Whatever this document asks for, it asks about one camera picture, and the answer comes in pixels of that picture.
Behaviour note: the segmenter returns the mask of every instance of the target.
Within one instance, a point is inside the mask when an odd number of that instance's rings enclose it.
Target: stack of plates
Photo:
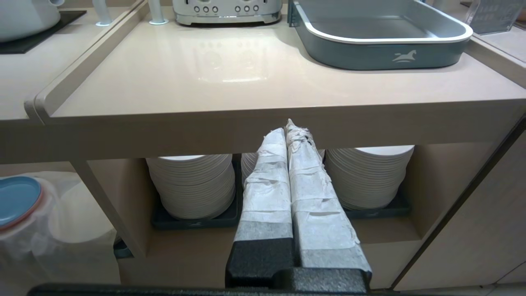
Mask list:
[[[215,218],[232,203],[232,154],[146,159],[161,202],[179,219]]]
[[[318,150],[318,153],[320,154],[321,159],[323,160],[323,158],[325,157],[325,150]],[[254,171],[257,161],[257,153],[243,153],[241,155],[241,173],[243,176],[243,184],[245,183],[245,179],[248,178],[248,176],[250,176],[250,174]]]
[[[325,168],[344,208],[377,209],[395,198],[414,145],[331,149]]]

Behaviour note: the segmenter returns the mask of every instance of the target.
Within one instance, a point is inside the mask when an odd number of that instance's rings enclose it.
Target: plastic bag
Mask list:
[[[119,284],[116,231],[80,177],[26,173],[44,192],[22,223],[0,232],[0,279],[11,295],[46,282]]]

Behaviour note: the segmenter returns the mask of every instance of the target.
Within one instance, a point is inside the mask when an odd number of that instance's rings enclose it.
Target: cabinet panel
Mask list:
[[[526,282],[526,262],[519,265],[517,268],[512,270],[510,273],[497,283],[508,284],[508,283],[524,283]]]
[[[522,133],[394,289],[491,284],[526,261],[525,177]]]

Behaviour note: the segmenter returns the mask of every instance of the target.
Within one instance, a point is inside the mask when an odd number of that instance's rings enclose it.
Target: blue bowl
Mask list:
[[[30,177],[0,180],[0,230],[24,220],[38,205],[42,187]]]

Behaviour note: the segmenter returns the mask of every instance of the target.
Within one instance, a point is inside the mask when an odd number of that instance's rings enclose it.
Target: beige countertop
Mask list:
[[[286,20],[263,27],[191,28],[149,16],[51,119],[134,114],[516,100],[526,91],[464,54],[426,70],[348,71],[306,53]]]
[[[465,21],[468,8],[458,5],[446,11]],[[526,88],[526,31],[513,26],[508,32],[479,35],[471,38],[466,53]]]
[[[0,55],[0,124],[29,121],[24,101],[65,70],[105,29],[95,25],[98,17],[93,8],[61,10],[87,10],[87,14],[25,54]],[[126,10],[128,7],[109,7],[113,18]]]

